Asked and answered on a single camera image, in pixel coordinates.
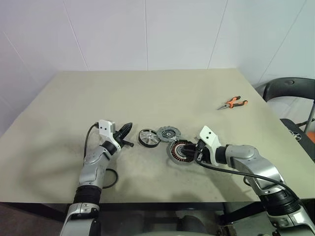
pliers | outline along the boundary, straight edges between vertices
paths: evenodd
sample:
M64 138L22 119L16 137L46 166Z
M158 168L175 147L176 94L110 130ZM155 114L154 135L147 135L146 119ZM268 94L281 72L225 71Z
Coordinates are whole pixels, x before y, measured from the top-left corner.
M247 100L244 100L243 102L239 102L239 103L234 103L236 100L239 100L241 98L241 96L235 96L233 97L231 100L227 101L224 106L220 107L218 110L222 110L225 108L233 108L233 107L240 107L240 106L244 106L248 103Z

pulley wheel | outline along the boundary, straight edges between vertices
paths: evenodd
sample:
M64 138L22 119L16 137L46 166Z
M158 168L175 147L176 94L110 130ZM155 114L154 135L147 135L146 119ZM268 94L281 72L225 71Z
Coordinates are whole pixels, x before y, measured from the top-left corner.
M139 132L138 140L147 148L155 148L160 142L157 132L152 129L141 130Z

black chair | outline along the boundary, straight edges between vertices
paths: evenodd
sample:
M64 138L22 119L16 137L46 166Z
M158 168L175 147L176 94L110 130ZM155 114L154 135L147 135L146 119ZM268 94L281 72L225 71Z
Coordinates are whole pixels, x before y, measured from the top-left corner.
M314 121L315 80L297 77L285 77L271 80L266 84L262 98L267 102L272 98L283 96L303 97L314 100L309 119L306 122L295 124L289 119L280 120L315 162L315 144L306 135L311 122ZM299 127L305 124L306 127L305 131L303 132Z

chair backrest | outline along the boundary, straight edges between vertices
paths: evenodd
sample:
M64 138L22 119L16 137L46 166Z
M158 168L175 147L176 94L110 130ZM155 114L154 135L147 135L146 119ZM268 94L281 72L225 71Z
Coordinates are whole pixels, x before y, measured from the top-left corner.
M275 97L292 96L315 100L315 80L298 77L285 77L267 83L263 99L267 102Z

metal disc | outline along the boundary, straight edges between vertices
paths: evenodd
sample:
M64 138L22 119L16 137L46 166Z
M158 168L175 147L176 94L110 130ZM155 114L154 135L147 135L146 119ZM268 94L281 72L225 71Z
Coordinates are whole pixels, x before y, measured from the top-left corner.
M173 141L168 145L167 154L176 164L186 165L193 161L193 157L183 154L182 149L186 144L191 144L187 140Z
M181 132L175 127L165 126L158 129L157 136L163 142L172 142L179 139Z
M152 129L141 130L138 135L138 140L147 148L155 148L160 142L157 132Z

